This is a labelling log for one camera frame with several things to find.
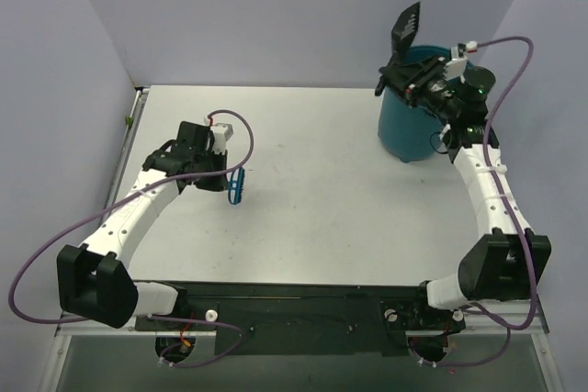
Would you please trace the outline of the blue brush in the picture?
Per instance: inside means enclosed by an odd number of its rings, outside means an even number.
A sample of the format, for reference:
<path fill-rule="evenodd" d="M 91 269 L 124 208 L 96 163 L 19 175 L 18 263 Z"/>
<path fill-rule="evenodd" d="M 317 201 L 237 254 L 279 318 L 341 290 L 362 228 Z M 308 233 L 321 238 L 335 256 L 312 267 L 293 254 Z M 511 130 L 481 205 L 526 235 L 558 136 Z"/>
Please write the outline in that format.
<path fill-rule="evenodd" d="M 228 201 L 231 205 L 237 206 L 243 200 L 243 189 L 245 181 L 245 170 L 240 167 L 231 172 L 228 178 Z"/>

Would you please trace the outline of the black slotted scoop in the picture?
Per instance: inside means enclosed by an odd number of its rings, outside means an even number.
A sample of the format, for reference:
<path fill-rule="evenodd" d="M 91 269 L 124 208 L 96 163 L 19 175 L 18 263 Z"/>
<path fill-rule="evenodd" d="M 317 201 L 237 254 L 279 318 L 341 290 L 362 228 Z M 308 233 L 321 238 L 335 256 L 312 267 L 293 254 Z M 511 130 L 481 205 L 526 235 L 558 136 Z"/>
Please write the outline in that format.
<path fill-rule="evenodd" d="M 391 58 L 393 64 L 402 64 L 419 29 L 421 2 L 404 9 L 390 32 Z"/>

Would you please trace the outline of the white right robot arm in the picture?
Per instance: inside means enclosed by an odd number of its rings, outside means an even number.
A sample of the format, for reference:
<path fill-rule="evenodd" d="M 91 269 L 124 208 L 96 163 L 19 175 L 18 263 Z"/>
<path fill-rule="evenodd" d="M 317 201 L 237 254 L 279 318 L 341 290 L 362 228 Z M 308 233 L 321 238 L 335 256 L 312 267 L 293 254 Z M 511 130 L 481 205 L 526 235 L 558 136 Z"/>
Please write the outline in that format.
<path fill-rule="evenodd" d="M 407 62 L 397 54 L 379 73 L 379 92 L 390 89 L 406 106 L 423 108 L 443 123 L 441 140 L 467 188 L 479 234 L 456 273 L 428 282 L 426 295 L 411 303 L 413 321 L 430 327 L 444 309 L 484 300 L 527 300 L 535 309 L 551 244 L 530 227 L 508 184 L 494 113 L 486 104 L 494 75 L 470 67 L 466 58 Z"/>

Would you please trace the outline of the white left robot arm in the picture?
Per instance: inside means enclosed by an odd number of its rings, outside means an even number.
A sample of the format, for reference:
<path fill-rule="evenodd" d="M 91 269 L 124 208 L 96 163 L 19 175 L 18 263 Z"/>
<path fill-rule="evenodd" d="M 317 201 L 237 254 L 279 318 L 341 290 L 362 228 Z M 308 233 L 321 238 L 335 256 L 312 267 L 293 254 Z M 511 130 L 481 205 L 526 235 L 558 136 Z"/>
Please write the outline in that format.
<path fill-rule="evenodd" d="M 133 317 L 156 315 L 166 328 L 187 323 L 189 307 L 178 288 L 132 280 L 132 255 L 164 209 L 189 185 L 210 192 L 228 188 L 227 142 L 232 126 L 183 121 L 175 139 L 147 156 L 129 192 L 79 246 L 57 256 L 59 298 L 68 313 L 120 328 Z"/>

